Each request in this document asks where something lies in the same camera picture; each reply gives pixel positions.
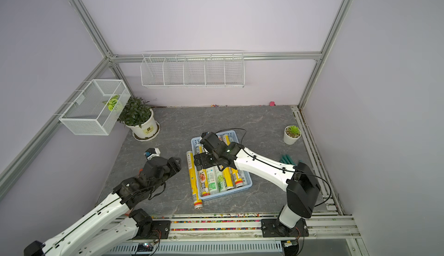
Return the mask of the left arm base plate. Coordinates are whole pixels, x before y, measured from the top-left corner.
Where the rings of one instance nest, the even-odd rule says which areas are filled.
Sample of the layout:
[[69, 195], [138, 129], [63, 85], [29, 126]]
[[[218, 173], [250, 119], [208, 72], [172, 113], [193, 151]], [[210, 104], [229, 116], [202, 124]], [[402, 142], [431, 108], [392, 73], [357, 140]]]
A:
[[138, 233], [133, 237], [133, 240], [142, 239], [167, 239], [170, 234], [171, 221], [170, 220], [154, 220], [148, 225], [143, 225]]

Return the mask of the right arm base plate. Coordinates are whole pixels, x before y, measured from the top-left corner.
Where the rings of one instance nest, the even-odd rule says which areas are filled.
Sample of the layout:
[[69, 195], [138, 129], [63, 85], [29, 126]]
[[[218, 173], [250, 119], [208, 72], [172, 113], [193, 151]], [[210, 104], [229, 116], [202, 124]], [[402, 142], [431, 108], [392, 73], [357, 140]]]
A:
[[294, 227], [288, 228], [278, 219], [262, 219], [260, 229], [263, 237], [308, 237], [305, 219], [299, 219]]

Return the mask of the yellow plastic wrap roll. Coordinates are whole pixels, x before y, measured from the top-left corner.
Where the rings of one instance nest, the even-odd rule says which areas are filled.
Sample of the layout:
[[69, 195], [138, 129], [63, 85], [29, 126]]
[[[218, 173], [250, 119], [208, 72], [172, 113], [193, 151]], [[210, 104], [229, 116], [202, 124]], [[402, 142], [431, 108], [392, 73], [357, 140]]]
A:
[[189, 173], [191, 190], [192, 190], [193, 205], [194, 205], [194, 209], [198, 210], [198, 209], [202, 209], [203, 203], [202, 203], [202, 200], [198, 197], [197, 179], [196, 179], [195, 166], [194, 166], [194, 162], [192, 160], [192, 156], [193, 156], [192, 151], [188, 151], [186, 153], [188, 173]]
[[[198, 144], [195, 146], [195, 152], [196, 154], [201, 154], [204, 152], [204, 149], [202, 145]], [[210, 195], [209, 187], [208, 187], [208, 178], [207, 178], [207, 172], [205, 169], [201, 169], [198, 171], [198, 178], [200, 181], [200, 187], [201, 187], [201, 196], [205, 197]]]
[[227, 191], [228, 190], [233, 190], [234, 189], [234, 184], [232, 182], [232, 177], [231, 177], [229, 168], [225, 168], [222, 172], [223, 172], [223, 175], [225, 177], [226, 184], [227, 184]]
[[[228, 135], [223, 135], [222, 140], [225, 142], [226, 145], [230, 145], [230, 139]], [[230, 168], [231, 176], [232, 176], [232, 182], [234, 183], [235, 188], [243, 187], [244, 181], [242, 179], [242, 176], [239, 174], [237, 169]]]

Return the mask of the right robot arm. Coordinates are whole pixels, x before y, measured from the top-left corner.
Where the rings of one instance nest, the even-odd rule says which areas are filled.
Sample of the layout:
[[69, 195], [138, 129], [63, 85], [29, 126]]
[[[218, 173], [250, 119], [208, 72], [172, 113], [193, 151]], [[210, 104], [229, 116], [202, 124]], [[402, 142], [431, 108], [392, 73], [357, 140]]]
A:
[[271, 160], [240, 143], [228, 145], [213, 132], [204, 132], [200, 144], [204, 152], [194, 156], [197, 169], [217, 167], [220, 171], [232, 168], [249, 172], [286, 192], [287, 202], [278, 216], [278, 226], [293, 229], [300, 220], [312, 217], [321, 187], [307, 164]]

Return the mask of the white green plastic wrap roll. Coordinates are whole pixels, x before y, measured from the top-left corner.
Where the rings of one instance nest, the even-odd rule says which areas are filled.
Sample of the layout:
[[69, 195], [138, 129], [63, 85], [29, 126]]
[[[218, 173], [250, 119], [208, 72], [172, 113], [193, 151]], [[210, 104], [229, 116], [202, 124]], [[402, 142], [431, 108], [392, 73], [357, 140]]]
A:
[[223, 172], [221, 172], [218, 167], [215, 168], [215, 172], [216, 172], [216, 182], [219, 188], [219, 192], [227, 191], [227, 184]]
[[207, 177], [208, 177], [208, 189], [210, 195], [217, 194], [219, 192], [219, 187], [217, 184], [215, 168], [207, 169]]

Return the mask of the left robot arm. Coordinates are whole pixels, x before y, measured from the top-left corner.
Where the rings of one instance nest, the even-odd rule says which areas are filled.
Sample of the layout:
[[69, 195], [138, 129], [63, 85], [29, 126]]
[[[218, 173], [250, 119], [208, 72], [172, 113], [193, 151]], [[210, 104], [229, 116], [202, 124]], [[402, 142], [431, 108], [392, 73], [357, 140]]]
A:
[[123, 180], [93, 210], [44, 241], [29, 244], [25, 256], [101, 256], [116, 245], [135, 237], [160, 237], [153, 219], [136, 205], [156, 197], [159, 187], [181, 171], [180, 158], [153, 157], [139, 175]]

